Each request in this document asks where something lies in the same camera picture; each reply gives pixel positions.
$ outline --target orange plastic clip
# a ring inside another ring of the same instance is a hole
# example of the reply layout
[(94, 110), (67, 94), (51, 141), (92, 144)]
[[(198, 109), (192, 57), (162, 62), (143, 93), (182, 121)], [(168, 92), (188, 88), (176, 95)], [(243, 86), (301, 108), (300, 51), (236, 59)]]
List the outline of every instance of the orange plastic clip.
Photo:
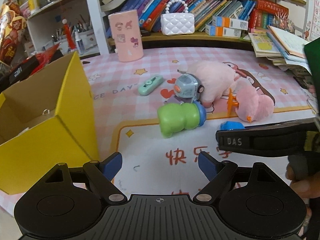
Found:
[(233, 100), (236, 100), (236, 97), (233, 96), (232, 94), (232, 89), (229, 89), (229, 97), (228, 97), (228, 101), (227, 101), (227, 109), (228, 109), (228, 117), (231, 114), (231, 110), (233, 106), (238, 107), (239, 103), (238, 102), (234, 102)]

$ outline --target toy wheel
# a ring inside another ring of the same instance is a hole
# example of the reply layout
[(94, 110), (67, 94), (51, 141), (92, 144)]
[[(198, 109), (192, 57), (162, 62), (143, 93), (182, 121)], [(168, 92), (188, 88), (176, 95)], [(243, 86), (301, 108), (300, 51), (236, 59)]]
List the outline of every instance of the toy wheel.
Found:
[(203, 85), (200, 85), (199, 87), (198, 87), (198, 93), (200, 94), (200, 93), (202, 93), (204, 91), (204, 86)]

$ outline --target table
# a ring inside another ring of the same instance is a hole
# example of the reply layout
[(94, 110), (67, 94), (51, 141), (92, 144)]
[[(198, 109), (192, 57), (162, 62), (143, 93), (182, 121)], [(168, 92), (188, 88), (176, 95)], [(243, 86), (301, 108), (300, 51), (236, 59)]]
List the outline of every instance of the table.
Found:
[[(123, 168), (114, 184), (127, 196), (190, 193), (193, 197), (208, 182), (197, 166), (200, 149), (219, 161), (228, 159), (242, 166), (263, 161), (285, 180), (286, 157), (267, 159), (219, 151), (214, 135), (227, 118), (226, 99), (217, 100), (207, 110), (203, 127), (177, 133), (169, 139), (161, 136), (156, 111), (172, 94), (174, 79), (180, 76), (177, 69), (198, 60), (225, 62), (248, 84), (257, 89), (262, 87), (274, 97), (275, 113), (252, 124), (313, 117), (310, 98), (297, 82), (267, 59), (256, 58), (251, 51), (160, 48), (146, 49), (142, 59), (129, 63), (119, 62), (116, 54), (85, 59), (82, 62), (93, 92), (100, 159), (115, 151), (123, 154)], [(150, 95), (140, 96), (138, 85), (154, 74), (163, 75), (165, 82)], [(239, 121), (235, 113), (231, 117)], [(0, 206), (13, 214), (21, 196), (0, 192)]]

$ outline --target quilted purse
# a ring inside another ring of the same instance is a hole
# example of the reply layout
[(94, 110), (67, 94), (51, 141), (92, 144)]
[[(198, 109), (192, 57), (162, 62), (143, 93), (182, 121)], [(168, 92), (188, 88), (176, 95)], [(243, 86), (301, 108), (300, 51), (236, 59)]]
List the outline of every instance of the quilted purse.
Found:
[[(170, 6), (180, 2), (184, 6), (181, 13), (170, 13)], [(165, 14), (161, 15), (161, 31), (164, 35), (192, 34), (195, 32), (195, 17), (188, 13), (188, 5), (182, 0), (171, 0), (165, 8)]]

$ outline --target red heart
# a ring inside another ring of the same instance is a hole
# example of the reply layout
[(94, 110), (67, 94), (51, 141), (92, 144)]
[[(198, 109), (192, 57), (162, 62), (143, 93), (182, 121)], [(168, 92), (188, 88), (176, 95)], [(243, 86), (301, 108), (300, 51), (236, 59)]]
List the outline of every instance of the red heart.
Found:
[(163, 96), (164, 98), (168, 99), (170, 98), (172, 95), (174, 95), (174, 91), (173, 90), (167, 90), (167, 89), (162, 89), (160, 91), (161, 96)]
[(177, 80), (176, 78), (173, 78), (173, 79), (167, 80), (167, 82), (169, 84), (174, 84), (176, 82), (176, 80)]

